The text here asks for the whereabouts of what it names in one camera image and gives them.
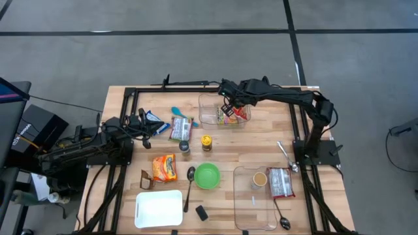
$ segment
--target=white plate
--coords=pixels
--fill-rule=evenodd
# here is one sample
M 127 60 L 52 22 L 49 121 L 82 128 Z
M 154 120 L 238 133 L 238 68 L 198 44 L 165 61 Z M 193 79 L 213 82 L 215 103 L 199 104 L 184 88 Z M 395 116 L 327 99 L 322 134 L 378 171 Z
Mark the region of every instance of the white plate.
M 140 193 L 135 204 L 137 228 L 180 225 L 183 221 L 183 196 L 179 190 Z

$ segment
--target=green plastic bowl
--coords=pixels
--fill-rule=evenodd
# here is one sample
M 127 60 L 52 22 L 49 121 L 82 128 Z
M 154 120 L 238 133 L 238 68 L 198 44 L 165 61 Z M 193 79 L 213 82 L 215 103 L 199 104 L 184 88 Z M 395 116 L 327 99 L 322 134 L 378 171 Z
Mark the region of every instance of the green plastic bowl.
M 215 164 L 203 163 L 195 172 L 196 185 L 201 189 L 213 189 L 221 181 L 221 173 Z

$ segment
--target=small cup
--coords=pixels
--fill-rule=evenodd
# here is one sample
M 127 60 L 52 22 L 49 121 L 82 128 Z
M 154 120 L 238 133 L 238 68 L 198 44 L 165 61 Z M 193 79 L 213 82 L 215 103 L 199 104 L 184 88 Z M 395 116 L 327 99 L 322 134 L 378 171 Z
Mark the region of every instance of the small cup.
M 257 172 L 254 174 L 253 179 L 251 181 L 251 188 L 252 189 L 259 189 L 262 186 L 266 185 L 267 183 L 267 176 L 262 172 Z

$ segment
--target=spoon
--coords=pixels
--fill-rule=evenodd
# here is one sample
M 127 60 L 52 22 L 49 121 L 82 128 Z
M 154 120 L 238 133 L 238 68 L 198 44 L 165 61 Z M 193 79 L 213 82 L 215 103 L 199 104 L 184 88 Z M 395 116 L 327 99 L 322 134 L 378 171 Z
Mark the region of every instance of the spoon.
M 187 118 L 185 115 L 183 115 L 182 114 L 182 112 L 180 111 L 180 109 L 179 108 L 177 108 L 177 107 L 171 107 L 171 112 L 174 114 L 174 115 L 177 115 L 177 116 L 180 116 L 180 117 L 182 117 L 182 118 Z M 199 127 L 199 124 L 197 123 L 197 122 L 193 122 L 193 126 L 194 127 Z
M 286 218 L 284 218 L 284 217 L 281 215 L 281 212 L 280 212 L 279 206 L 277 205 L 276 199 L 273 199 L 273 201 L 274 201 L 274 203 L 275 203 L 275 205 L 276 205 L 276 207 L 277 207 L 277 210 L 279 211 L 279 214 L 280 214 L 280 225 L 281 225 L 281 226 L 282 226 L 285 230 L 290 230 L 290 222 L 289 222 L 289 220 L 288 220 L 288 219 L 286 219 Z
M 187 192 L 187 198 L 185 200 L 184 209 L 183 212 L 187 212 L 189 210 L 189 195 L 190 195 L 190 186 L 191 182 L 195 180 L 195 171 L 196 168 L 194 166 L 191 166 L 189 170 L 187 170 L 187 179 L 189 180 L 189 192 Z

